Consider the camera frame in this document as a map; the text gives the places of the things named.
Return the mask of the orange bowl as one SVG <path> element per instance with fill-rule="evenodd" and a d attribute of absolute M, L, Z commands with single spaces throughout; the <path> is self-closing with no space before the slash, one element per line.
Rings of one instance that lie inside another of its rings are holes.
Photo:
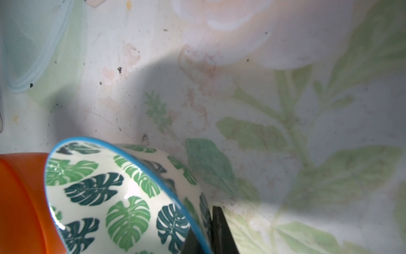
<path fill-rule="evenodd" d="M 1 253 L 65 254 L 45 196 L 48 154 L 1 155 Z"/>

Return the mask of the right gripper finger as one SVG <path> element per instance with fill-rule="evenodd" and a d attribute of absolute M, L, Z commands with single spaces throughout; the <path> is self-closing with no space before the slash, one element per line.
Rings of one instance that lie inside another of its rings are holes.
<path fill-rule="evenodd" d="M 209 254 L 239 254 L 224 212 L 221 207 L 213 206 L 211 223 L 211 251 Z M 201 242 L 190 229 L 181 254 L 206 254 Z"/>

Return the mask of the green leaf bowl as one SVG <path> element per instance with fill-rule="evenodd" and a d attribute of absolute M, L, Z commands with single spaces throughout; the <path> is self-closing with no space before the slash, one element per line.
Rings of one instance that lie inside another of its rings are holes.
<path fill-rule="evenodd" d="M 211 251 L 204 192 L 162 150 L 69 138 L 49 153 L 44 184 L 69 254 L 180 254 L 190 229 Z"/>

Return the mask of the floral table mat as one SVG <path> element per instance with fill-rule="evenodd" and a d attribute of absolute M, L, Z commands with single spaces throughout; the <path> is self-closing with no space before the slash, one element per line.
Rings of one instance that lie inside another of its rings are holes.
<path fill-rule="evenodd" d="M 242 254 L 406 251 L 405 1 L 2 1 L 1 153 L 167 152 Z"/>

